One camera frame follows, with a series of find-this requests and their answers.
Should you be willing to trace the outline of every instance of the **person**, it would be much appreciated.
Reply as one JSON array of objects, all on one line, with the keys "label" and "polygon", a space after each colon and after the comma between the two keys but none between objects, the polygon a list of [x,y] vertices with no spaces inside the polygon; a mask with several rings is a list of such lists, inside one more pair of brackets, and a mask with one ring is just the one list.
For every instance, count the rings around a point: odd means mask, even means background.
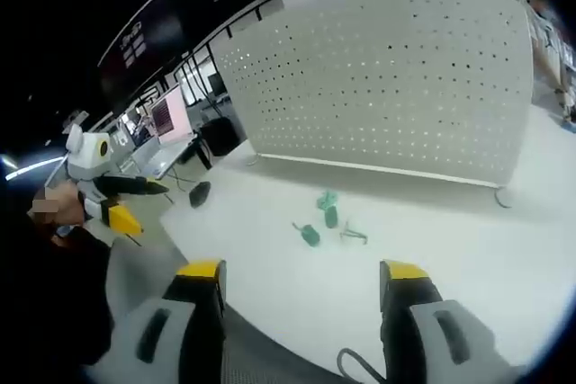
[{"label": "person", "polygon": [[[85,213],[73,183],[40,190],[26,214],[10,208],[3,175],[0,182],[3,375],[89,382],[82,366],[97,362],[111,342],[109,248],[81,228]],[[76,227],[59,237],[64,226]]]}]

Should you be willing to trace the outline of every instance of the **white table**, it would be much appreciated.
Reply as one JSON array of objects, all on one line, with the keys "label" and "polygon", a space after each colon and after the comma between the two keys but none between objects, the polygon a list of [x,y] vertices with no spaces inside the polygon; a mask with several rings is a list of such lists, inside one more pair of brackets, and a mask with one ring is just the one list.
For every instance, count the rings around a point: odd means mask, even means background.
[{"label": "white table", "polygon": [[[228,263],[228,302],[250,323],[305,359],[337,371],[343,347],[385,373],[380,341],[379,262],[416,263],[445,299],[456,299],[496,336],[511,364],[529,364],[567,312],[576,282],[573,238],[576,138],[530,107],[526,142],[509,189],[260,158],[245,142],[207,173],[208,200],[182,197],[162,225],[186,259]],[[338,192],[340,225],[369,241],[342,243],[316,199]],[[292,227],[312,224],[308,246]],[[371,382],[352,363],[359,380]]]}]

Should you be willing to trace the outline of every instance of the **perforated white panel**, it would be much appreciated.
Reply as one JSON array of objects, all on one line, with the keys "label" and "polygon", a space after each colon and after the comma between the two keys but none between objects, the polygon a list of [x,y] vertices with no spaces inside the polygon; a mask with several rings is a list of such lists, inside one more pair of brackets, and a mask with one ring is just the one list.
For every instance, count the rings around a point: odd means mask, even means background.
[{"label": "perforated white panel", "polygon": [[505,184],[532,93],[515,0],[314,0],[222,44],[264,155]]}]

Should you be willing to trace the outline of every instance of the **person's hand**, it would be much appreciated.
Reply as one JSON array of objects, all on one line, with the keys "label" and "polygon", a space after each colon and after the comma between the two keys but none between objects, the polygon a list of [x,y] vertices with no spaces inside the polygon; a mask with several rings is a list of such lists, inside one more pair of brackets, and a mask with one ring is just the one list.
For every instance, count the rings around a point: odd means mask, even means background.
[{"label": "person's hand", "polygon": [[78,188],[72,182],[64,182],[56,188],[45,188],[32,202],[34,219],[57,227],[82,225],[84,208],[78,199]]}]

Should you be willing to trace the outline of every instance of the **ceiling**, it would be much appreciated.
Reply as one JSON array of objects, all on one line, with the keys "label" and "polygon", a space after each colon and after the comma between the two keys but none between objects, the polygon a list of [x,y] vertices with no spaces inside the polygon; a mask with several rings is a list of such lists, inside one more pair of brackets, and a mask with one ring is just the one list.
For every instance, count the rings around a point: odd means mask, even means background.
[{"label": "ceiling", "polygon": [[[75,109],[96,120],[109,111],[96,64],[147,0],[7,0],[4,58],[10,112],[0,153],[22,158],[62,144],[61,123]],[[191,47],[253,0],[175,0]]]}]

